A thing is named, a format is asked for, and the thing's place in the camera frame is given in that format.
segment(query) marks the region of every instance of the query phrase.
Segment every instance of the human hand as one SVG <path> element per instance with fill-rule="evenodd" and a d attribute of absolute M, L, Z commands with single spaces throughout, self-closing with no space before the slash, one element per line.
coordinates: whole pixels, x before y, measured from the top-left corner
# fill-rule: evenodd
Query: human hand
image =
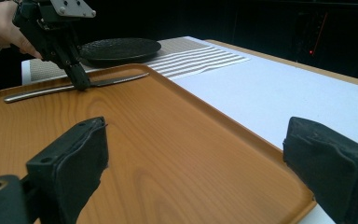
<path fill-rule="evenodd" d="M 0 2 L 0 49 L 17 46 L 21 53 L 28 53 L 38 59 L 42 56 L 12 22 L 17 4 L 12 1 Z"/>

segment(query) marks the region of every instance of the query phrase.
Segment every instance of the knife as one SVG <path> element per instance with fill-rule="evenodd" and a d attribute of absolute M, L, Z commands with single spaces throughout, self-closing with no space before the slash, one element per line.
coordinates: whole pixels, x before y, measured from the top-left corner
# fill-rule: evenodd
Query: knife
<path fill-rule="evenodd" d="M 114 85 L 114 84 L 118 84 L 118 83 L 122 83 L 122 82 L 126 82 L 126 81 L 135 80 L 137 78 L 146 77 L 148 75 L 149 75 L 149 73 L 143 73 L 143 74 L 127 76 L 127 77 L 115 77 L 115 78 L 110 78 L 110 79 L 106 79 L 106 80 L 92 81 L 90 87 L 93 88 L 93 87 L 103 87 L 103 86 L 108 86 L 108 85 Z M 20 100 L 33 98 L 36 96 L 47 95 L 47 94 L 60 92 L 60 91 L 70 91 L 70 90 L 75 90 L 75 89 L 76 89 L 75 86 L 68 85 L 68 86 L 47 88 L 47 89 L 43 89 L 43 90 L 26 91 L 26 92 L 22 92 L 22 93 L 18 93 L 18 94 L 9 95 L 4 98 L 4 101 L 5 101 L 5 103 L 10 104 L 10 103 L 14 103 L 14 102 L 17 102 Z"/>

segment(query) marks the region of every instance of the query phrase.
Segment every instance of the striped cloth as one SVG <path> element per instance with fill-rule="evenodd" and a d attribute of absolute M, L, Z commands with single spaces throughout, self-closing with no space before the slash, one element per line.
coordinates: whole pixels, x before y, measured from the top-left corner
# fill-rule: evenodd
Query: striped cloth
<path fill-rule="evenodd" d="M 171 80 L 250 60 L 185 37 L 160 40 L 159 43 L 161 44 L 161 49 L 156 57 L 148 62 L 143 62 L 143 64 Z M 85 64 L 82 64 L 82 66 L 87 73 L 101 69 Z M 66 76 L 65 72 L 55 63 L 42 62 L 38 59 L 30 60 L 29 70 L 30 74 L 22 74 L 23 76 L 30 76 L 30 78 L 22 79 L 30 80 L 29 83 Z"/>

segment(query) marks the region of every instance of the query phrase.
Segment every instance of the white tabletop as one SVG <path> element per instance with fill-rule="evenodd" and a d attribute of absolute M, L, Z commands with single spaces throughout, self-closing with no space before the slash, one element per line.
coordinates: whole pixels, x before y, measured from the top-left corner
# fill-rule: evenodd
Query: white tabletop
<path fill-rule="evenodd" d="M 185 38 L 250 60 L 171 80 L 274 146 L 282 149 L 291 117 L 320 122 L 358 143 L 358 85 Z M 301 223 L 334 221 L 317 205 Z"/>

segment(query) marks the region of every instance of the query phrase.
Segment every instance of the wooden tray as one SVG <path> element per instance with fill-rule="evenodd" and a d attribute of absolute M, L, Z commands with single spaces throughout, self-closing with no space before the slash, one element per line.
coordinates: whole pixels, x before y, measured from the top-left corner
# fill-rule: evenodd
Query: wooden tray
<path fill-rule="evenodd" d="M 23 178 L 49 143 L 104 116 L 109 167 L 78 223 L 295 223 L 313 208 L 278 148 L 166 77 L 140 64 L 90 77 L 143 72 L 150 76 L 13 104 L 3 98 L 68 79 L 0 91 L 0 175 Z"/>

